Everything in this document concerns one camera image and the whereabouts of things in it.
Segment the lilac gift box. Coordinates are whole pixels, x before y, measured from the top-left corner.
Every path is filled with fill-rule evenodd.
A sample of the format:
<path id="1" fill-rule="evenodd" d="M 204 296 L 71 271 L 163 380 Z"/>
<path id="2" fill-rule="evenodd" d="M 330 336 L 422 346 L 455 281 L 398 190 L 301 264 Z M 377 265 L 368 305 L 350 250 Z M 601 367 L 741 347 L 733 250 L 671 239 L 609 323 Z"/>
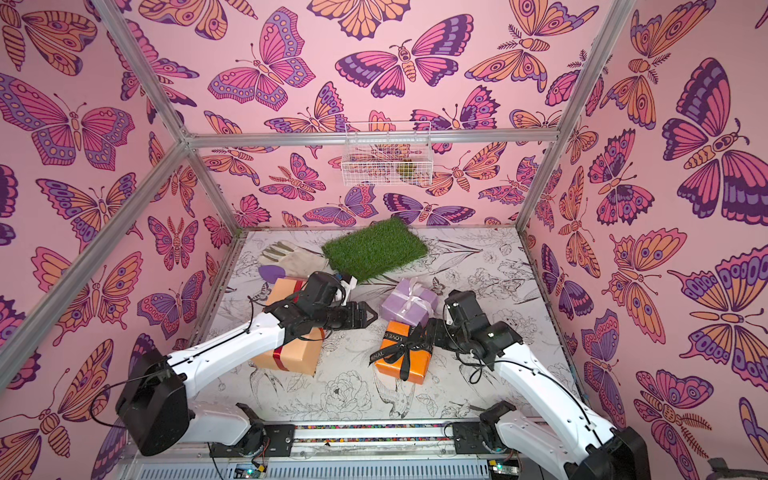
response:
<path id="1" fill-rule="evenodd" d="M 434 316 L 439 303 L 438 295 L 418 281 L 403 279 L 381 303 L 379 315 L 412 327 L 426 325 Z"/>

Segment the large tan gift box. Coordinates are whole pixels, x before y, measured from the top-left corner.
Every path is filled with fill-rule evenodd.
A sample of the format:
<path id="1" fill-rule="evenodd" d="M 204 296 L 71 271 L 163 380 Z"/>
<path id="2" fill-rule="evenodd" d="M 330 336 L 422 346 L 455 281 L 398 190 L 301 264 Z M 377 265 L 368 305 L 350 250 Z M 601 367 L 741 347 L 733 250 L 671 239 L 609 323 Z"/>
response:
<path id="1" fill-rule="evenodd" d="M 270 300 L 269 297 L 266 301 L 267 306 L 271 306 L 273 303 L 280 301 Z M 313 328 L 309 333 L 301 334 L 298 338 L 293 338 L 288 333 L 286 333 L 286 340 L 281 346 L 288 345 L 289 347 L 293 347 L 293 354 L 297 356 L 298 353 L 301 352 L 303 354 L 303 358 L 300 361 L 294 363 L 290 371 L 283 372 L 298 373 L 314 377 L 325 338 L 326 331 L 321 328 Z M 282 371 L 277 368 L 275 361 L 272 358 L 272 353 L 274 350 L 275 349 L 266 351 L 251 358 L 249 361 L 250 365 L 260 369 Z"/>

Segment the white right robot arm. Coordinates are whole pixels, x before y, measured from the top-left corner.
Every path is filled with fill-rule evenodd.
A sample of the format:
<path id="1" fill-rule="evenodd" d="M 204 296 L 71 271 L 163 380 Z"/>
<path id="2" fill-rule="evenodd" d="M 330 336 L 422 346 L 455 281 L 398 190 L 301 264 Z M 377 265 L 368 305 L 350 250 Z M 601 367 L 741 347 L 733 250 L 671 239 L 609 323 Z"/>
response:
<path id="1" fill-rule="evenodd" d="M 648 479 L 648 448 L 632 428 L 595 413 L 539 361 L 522 336 L 493 323 L 474 292 L 453 290 L 445 319 L 435 323 L 437 347 L 457 354 L 479 372 L 509 383 L 533 407 L 537 424 L 507 401 L 479 417 L 478 433 L 490 450 L 511 450 L 556 479 Z"/>

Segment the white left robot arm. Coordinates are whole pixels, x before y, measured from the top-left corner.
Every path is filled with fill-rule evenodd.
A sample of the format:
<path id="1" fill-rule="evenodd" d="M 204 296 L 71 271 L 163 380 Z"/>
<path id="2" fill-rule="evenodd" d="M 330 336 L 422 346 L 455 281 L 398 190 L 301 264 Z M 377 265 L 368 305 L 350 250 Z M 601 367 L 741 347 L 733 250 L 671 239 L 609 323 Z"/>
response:
<path id="1" fill-rule="evenodd" d="M 247 360 L 294 340 L 308 341 L 315 328 L 326 333 L 365 329 L 378 315 L 353 301 L 351 276 L 312 273 L 304 286 L 266 306 L 244 325 L 186 350 L 162 355 L 152 349 L 135 363 L 116 403 L 116 413 L 144 457 L 181 443 L 220 445 L 242 456 L 266 447 L 263 420 L 244 403 L 232 407 L 197 401 L 214 380 Z"/>

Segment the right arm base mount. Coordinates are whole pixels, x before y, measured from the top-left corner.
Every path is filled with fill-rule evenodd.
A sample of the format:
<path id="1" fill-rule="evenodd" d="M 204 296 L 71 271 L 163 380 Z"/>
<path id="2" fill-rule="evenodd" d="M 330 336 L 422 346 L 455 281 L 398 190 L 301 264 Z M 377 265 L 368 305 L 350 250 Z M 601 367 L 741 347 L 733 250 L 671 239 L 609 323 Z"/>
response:
<path id="1" fill-rule="evenodd" d="M 517 407 L 507 401 L 501 401 L 483 411 L 477 420 L 451 422 L 453 441 L 457 454 L 502 454 L 510 448 L 501 440 L 497 427 L 502 416 L 514 413 Z"/>

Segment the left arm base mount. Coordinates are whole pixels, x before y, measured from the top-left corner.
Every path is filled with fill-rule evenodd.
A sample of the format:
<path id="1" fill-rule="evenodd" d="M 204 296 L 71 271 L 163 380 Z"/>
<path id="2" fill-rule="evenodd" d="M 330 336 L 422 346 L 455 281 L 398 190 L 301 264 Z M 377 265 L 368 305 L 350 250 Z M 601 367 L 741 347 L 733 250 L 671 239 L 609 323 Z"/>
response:
<path id="1" fill-rule="evenodd" d="M 296 426 L 294 424 L 266 424 L 253 426 L 233 446 L 221 443 L 212 444 L 212 454 L 216 459 L 289 457 L 294 444 Z"/>

